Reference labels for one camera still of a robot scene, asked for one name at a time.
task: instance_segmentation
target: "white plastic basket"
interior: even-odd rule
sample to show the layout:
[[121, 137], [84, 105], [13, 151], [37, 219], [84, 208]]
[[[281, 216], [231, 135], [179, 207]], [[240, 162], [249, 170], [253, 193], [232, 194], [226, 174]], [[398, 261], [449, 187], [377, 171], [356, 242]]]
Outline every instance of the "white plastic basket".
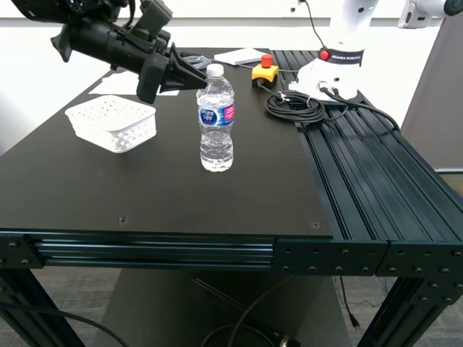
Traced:
[[65, 114], [78, 137], [123, 153], [156, 135], [155, 112], [154, 107], [104, 95], [71, 107]]

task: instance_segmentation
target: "bottle cap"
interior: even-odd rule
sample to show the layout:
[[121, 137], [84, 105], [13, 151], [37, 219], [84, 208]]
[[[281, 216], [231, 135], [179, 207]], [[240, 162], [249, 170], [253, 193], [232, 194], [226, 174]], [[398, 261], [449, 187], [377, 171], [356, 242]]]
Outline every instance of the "bottle cap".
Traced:
[[224, 67], [220, 64], [211, 64], [208, 65], [206, 74], [209, 77], [220, 77], [224, 74]]
[[271, 54], [264, 54], [262, 56], [262, 67], [269, 68], [272, 66], [273, 57]]

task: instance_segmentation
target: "bracket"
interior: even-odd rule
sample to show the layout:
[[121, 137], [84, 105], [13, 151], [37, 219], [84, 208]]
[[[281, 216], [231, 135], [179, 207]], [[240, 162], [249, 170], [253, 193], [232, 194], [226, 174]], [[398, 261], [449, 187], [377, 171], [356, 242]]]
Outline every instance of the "bracket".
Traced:
[[376, 275], [406, 278], [463, 278], [463, 243], [392, 241]]
[[273, 271], [304, 275], [372, 276], [388, 249], [386, 241], [278, 239]]
[[0, 269], [41, 269], [43, 260], [26, 235], [0, 234]]

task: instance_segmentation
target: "screw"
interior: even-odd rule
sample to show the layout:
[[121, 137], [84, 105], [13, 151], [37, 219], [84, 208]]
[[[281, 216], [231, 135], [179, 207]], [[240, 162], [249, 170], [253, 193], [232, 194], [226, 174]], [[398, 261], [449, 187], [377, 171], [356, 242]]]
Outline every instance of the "screw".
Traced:
[[119, 225], [123, 226], [124, 224], [127, 224], [127, 217], [119, 217]]

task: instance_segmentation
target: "black cable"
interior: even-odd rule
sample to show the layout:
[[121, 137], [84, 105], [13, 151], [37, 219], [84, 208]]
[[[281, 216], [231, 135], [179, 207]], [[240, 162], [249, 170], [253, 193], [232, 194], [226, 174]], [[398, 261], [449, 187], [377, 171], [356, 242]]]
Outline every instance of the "black cable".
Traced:
[[43, 313], [43, 314], [51, 314], [53, 316], [59, 316], [59, 317], [69, 318], [71, 320], [77, 320], [79, 322], [92, 325], [93, 327], [96, 327], [97, 329], [103, 331], [104, 333], [111, 336], [114, 340], [116, 340], [121, 346], [129, 347], [129, 345], [124, 340], [122, 340], [122, 338], [120, 338], [116, 333], [109, 330], [107, 327], [93, 320], [89, 320], [88, 318], [78, 316], [76, 314], [63, 312], [58, 309], [51, 309], [48, 307], [34, 307], [34, 306], [0, 303], [0, 310], [5, 310], [5, 309], [11, 309], [14, 311], [23, 311], [23, 312], [36, 312], [36, 313]]
[[326, 121], [337, 121], [341, 117], [345, 116], [348, 110], [349, 110], [349, 105], [346, 104], [346, 108], [344, 109], [344, 111], [342, 111], [342, 113], [339, 116], [333, 117], [333, 118], [325, 118], [325, 120]]
[[352, 312], [350, 312], [349, 304], [347, 303], [346, 289], [344, 288], [344, 280], [342, 279], [342, 276], [339, 276], [339, 279], [341, 280], [342, 296], [344, 297], [344, 306], [346, 307], [347, 313], [349, 314], [349, 318], [350, 318], [350, 321], [352, 323], [352, 326], [355, 329], [359, 329], [360, 328], [360, 323], [355, 318], [355, 316], [352, 314]]
[[249, 307], [246, 309], [246, 311], [243, 312], [241, 317], [238, 319], [238, 322], [234, 326], [234, 329], [231, 332], [232, 334], [230, 335], [230, 339], [229, 339], [227, 347], [233, 347], [233, 342], [234, 342], [235, 337], [237, 336], [239, 326], [241, 325], [241, 323], [243, 323], [243, 321], [245, 320], [245, 318], [249, 314], [249, 312], [251, 312], [254, 307], [256, 307], [265, 297], [267, 297], [267, 295], [269, 295], [270, 293], [272, 293], [276, 289], [278, 289], [278, 288], [282, 287], [283, 285], [285, 285], [286, 283], [288, 283], [290, 280], [293, 279], [293, 277], [294, 276], [290, 276], [288, 278], [285, 278], [281, 282], [278, 282], [275, 286], [268, 289], [265, 293], [263, 293], [256, 300], [254, 300], [254, 302], [251, 305], [249, 305]]
[[323, 43], [321, 37], [320, 37], [319, 34], [317, 33], [317, 30], [315, 29], [315, 24], [313, 24], [312, 12], [310, 11], [309, 1], [308, 1], [308, 0], [300, 0], [300, 1], [305, 2], [305, 4], [307, 5], [307, 8], [308, 8], [308, 10], [309, 10], [310, 22], [312, 23], [313, 32], [317, 35], [318, 40], [319, 40], [320, 43], [321, 43], [321, 46], [322, 46], [322, 47], [325, 47], [325, 43]]
[[339, 101], [340, 103], [345, 103], [345, 104], [347, 104], [349, 106], [356, 107], [356, 108], [364, 108], [366, 110], [375, 112], [375, 113], [379, 114], [380, 116], [383, 116], [384, 118], [386, 118], [389, 121], [389, 123], [392, 124], [392, 126], [394, 127], [394, 130], [400, 132], [400, 127], [397, 124], [397, 122], [394, 120], [394, 118], [389, 116], [386, 112], [384, 112], [382, 110], [378, 110], [377, 108], [374, 108], [372, 106], [365, 105], [363, 103], [353, 103], [351, 101], [345, 100], [345, 99], [341, 98], [339, 95], [334, 95], [333, 93], [330, 93], [330, 91], [326, 87], [322, 87], [320, 90], [322, 92], [324, 92], [327, 96], [332, 98], [333, 100]]
[[[228, 325], [224, 325], [223, 327], [218, 327], [217, 329], [213, 330], [212, 332], [209, 333], [209, 335], [207, 335], [203, 342], [201, 343], [200, 347], [206, 347], [208, 341], [210, 338], [212, 338], [216, 333], [218, 333], [219, 331], [222, 331], [223, 329], [227, 329], [229, 327], [234, 327], [234, 324], [228, 324]], [[248, 330], [251, 330], [253, 331], [254, 333], [257, 333], [261, 338], [263, 338], [270, 347], [275, 347], [275, 345], [273, 344], [273, 342], [271, 341], [270, 338], [267, 337], [266, 334], [262, 333], [261, 331], [255, 329], [254, 327], [250, 327], [249, 325], [241, 325], [241, 327], [243, 327], [244, 329], [248, 329]]]
[[[272, 94], [267, 99], [266, 109], [275, 117], [304, 124], [318, 123], [325, 118], [325, 106], [317, 99], [294, 90], [282, 90], [279, 95], [260, 83], [258, 83], [258, 87]], [[293, 106], [302, 106], [303, 109], [291, 110], [284, 107], [288, 103]]]

